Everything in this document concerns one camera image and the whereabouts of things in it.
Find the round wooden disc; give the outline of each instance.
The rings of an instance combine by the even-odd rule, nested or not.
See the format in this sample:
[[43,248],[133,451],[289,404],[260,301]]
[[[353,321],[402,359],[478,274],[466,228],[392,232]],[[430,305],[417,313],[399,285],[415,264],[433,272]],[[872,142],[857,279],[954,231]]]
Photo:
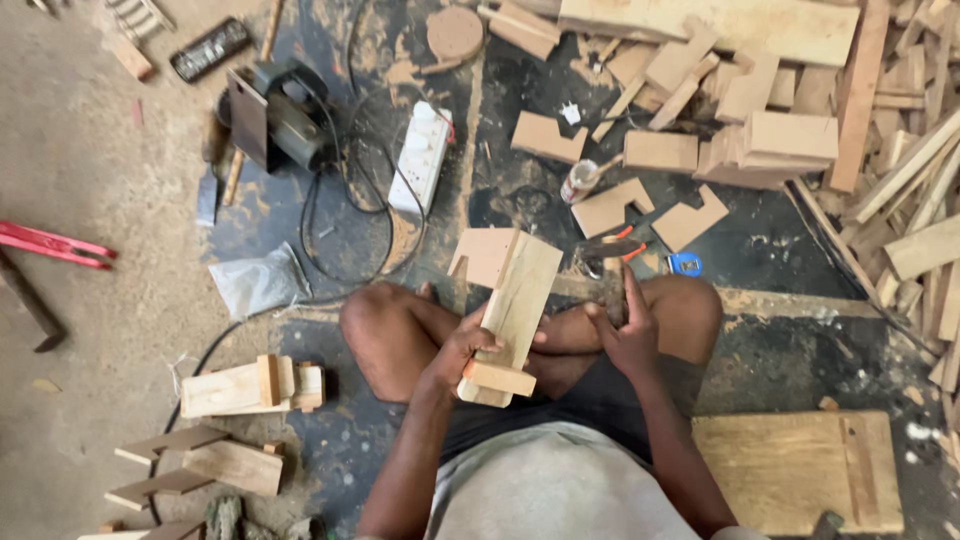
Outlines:
[[437,60],[464,60],[483,45],[483,23],[474,10],[451,6],[426,18],[426,41]]

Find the dark shorts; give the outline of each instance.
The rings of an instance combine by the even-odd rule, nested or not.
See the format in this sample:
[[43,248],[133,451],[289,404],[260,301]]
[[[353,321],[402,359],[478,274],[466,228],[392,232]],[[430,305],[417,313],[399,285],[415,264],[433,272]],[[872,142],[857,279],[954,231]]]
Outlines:
[[[691,418],[704,368],[664,354],[658,357],[658,366],[680,414]],[[399,429],[406,405],[389,404],[388,408],[392,423]],[[458,401],[450,415],[441,465],[501,433],[558,421],[600,431],[647,463],[653,462],[647,425],[634,387],[602,354],[559,400],[537,394],[532,398],[514,396],[506,408]]]

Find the floor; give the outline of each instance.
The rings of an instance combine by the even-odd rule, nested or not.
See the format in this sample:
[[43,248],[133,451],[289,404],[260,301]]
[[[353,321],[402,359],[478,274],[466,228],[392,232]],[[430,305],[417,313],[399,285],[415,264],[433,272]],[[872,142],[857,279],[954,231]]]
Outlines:
[[[352,103],[343,51],[354,2],[288,0],[276,58],[295,56],[330,86],[340,114]],[[234,0],[229,13],[243,16],[263,35],[270,2]],[[352,55],[357,84],[410,79],[407,61],[426,64],[425,15],[440,0],[378,8],[357,27]],[[227,13],[213,3],[165,0],[177,21],[175,34],[151,38],[145,52],[160,73],[146,85],[131,78],[110,52],[113,22],[102,7],[78,2],[52,20],[22,3],[0,7],[0,219],[64,233],[109,246],[121,257],[101,272],[9,250],[10,257],[66,324],[71,337],[56,351],[31,353],[0,321],[4,377],[0,378],[0,523],[11,538],[76,538],[107,519],[147,527],[149,513],[131,512],[101,494],[140,479],[145,468],[113,456],[117,445],[163,429],[176,403],[171,365],[191,371],[193,357],[228,325],[206,266],[220,260],[261,257],[282,241],[300,255],[316,296],[349,287],[325,282],[298,243],[300,206],[311,178],[292,169],[273,177],[248,163],[239,204],[222,209],[213,231],[194,225],[201,112],[223,87],[223,68],[194,86],[177,79],[167,57]],[[591,43],[565,36],[550,62],[532,61],[492,39],[473,63],[431,79],[426,88],[450,108],[456,140],[444,161],[422,245],[392,280],[435,282],[441,301],[471,309],[485,291],[445,276],[459,231],[466,227],[520,227],[565,251],[580,236],[557,197],[565,166],[509,148],[517,113],[555,115],[572,101],[595,118],[615,99],[609,76],[588,68]],[[252,52],[228,65],[252,60]],[[563,85],[544,81],[561,79]],[[144,125],[132,120],[140,100]],[[391,125],[408,114],[401,92],[397,107],[374,103]],[[585,156],[597,161],[616,153],[618,127]],[[380,170],[383,158],[356,149]],[[613,184],[636,172],[617,171]],[[631,214],[640,234],[660,210],[677,201],[697,205],[696,183],[676,176],[640,173],[658,212]],[[410,249],[419,218],[397,220],[357,214],[343,203],[343,187],[320,179],[318,218],[309,229],[309,253],[337,275],[369,275],[384,257],[396,262]],[[924,358],[857,302],[853,289],[830,266],[785,193],[715,187],[730,208],[695,241],[707,262],[706,279],[721,287],[727,319],[698,405],[701,414],[810,410],[823,396],[844,408],[879,408],[891,414],[907,522],[903,538],[950,538],[945,520],[960,524],[956,472],[936,441],[905,434],[908,423],[942,424],[935,392],[925,381]],[[355,187],[360,200],[372,194]],[[329,226],[335,232],[320,239]],[[396,248],[390,252],[387,231]],[[663,271],[662,246],[637,258],[641,277]],[[585,298],[591,289],[577,261],[564,258],[548,308]],[[839,299],[827,302],[809,295]],[[350,538],[369,486],[389,451],[395,431],[389,410],[372,399],[337,329],[336,307],[296,309],[280,317],[252,319],[231,334],[207,367],[248,363],[265,351],[318,361],[329,377],[329,404],[312,415],[233,417],[209,422],[251,444],[288,443],[281,495],[246,496],[247,511],[281,528],[304,514],[322,515],[331,534]],[[32,381],[47,379],[62,392],[45,393]],[[180,421],[178,426],[188,425]],[[913,453],[915,462],[906,461]],[[166,457],[161,471],[175,468]],[[163,517],[198,517],[205,502],[227,493],[205,488],[180,498],[160,498]]]

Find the plastic bag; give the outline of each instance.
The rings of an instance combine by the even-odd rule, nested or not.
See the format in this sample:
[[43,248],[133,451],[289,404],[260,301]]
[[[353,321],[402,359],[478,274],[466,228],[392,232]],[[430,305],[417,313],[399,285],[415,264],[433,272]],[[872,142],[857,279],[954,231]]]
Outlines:
[[283,242],[264,258],[244,258],[210,266],[230,319],[243,321],[260,311],[310,298],[310,282],[297,255]]

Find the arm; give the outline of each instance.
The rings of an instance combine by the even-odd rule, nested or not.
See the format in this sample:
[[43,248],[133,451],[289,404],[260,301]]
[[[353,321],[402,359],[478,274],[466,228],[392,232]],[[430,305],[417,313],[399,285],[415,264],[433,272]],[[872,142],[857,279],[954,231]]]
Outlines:
[[624,272],[630,319],[620,331],[597,305],[587,313],[604,349],[634,386],[643,409],[654,459],[654,476],[667,499],[703,538],[735,526],[730,507],[693,442],[689,423],[680,415],[657,369],[657,320],[647,309],[633,272]]
[[420,375],[400,433],[367,498],[357,537],[423,537],[457,384],[475,351],[502,348],[493,334],[480,328],[485,310],[480,307],[465,317]]

